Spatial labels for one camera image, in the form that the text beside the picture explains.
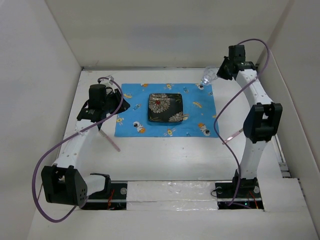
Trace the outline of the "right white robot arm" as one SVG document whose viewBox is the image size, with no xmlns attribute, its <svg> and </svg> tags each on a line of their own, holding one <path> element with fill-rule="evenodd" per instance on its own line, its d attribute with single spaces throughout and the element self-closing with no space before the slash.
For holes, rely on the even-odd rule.
<svg viewBox="0 0 320 240">
<path fill-rule="evenodd" d="M 256 66 L 246 61 L 245 46 L 242 44 L 228 47 L 228 56 L 217 72 L 224 80 L 235 80 L 244 93 L 250 111 L 243 123 L 245 147 L 239 168 L 227 189 L 237 197 L 243 197 L 258 186 L 258 166 L 267 143 L 276 135 L 283 107 L 275 103 L 261 85 Z"/>
</svg>

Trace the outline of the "blue space-print cloth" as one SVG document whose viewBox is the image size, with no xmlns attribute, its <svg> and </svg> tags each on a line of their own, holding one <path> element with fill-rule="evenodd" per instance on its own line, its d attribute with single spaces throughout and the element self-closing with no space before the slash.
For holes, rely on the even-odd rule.
<svg viewBox="0 0 320 240">
<path fill-rule="evenodd" d="M 216 106 L 210 85 L 200 83 L 124 83 L 124 99 L 130 108 L 117 115 L 116 137 L 215 138 Z M 148 120 L 148 100 L 153 93 L 181 94 L 183 121 L 159 123 Z"/>
</svg>

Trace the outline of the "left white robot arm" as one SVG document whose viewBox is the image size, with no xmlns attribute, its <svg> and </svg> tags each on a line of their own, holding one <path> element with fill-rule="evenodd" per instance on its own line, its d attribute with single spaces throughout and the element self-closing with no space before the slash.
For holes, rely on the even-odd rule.
<svg viewBox="0 0 320 240">
<path fill-rule="evenodd" d="M 124 100 L 120 88 L 112 89 L 105 84 L 91 85 L 88 96 L 76 118 L 75 136 L 66 141 L 53 165 L 44 166 L 41 171 L 45 199 L 49 203 L 81 207 L 91 195 L 104 199 L 111 194 L 108 174 L 82 176 L 80 168 L 88 161 L 89 147 L 102 124 L 126 111 L 130 104 Z"/>
</svg>

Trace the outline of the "black floral square plate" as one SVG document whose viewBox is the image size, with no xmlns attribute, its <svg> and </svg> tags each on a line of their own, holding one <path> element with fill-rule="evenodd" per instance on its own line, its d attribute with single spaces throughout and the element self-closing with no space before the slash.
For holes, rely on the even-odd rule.
<svg viewBox="0 0 320 240">
<path fill-rule="evenodd" d="M 183 96 L 180 93 L 151 93 L 147 116 L 154 123 L 181 123 L 184 118 Z"/>
</svg>

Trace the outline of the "clear plastic cup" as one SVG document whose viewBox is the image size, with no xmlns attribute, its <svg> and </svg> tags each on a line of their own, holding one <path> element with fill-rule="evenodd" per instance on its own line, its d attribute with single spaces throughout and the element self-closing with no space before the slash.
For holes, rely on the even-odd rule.
<svg viewBox="0 0 320 240">
<path fill-rule="evenodd" d="M 213 81 L 219 78 L 217 75 L 218 71 L 218 67 L 207 66 L 203 71 L 200 83 L 205 86 L 211 85 Z"/>
</svg>

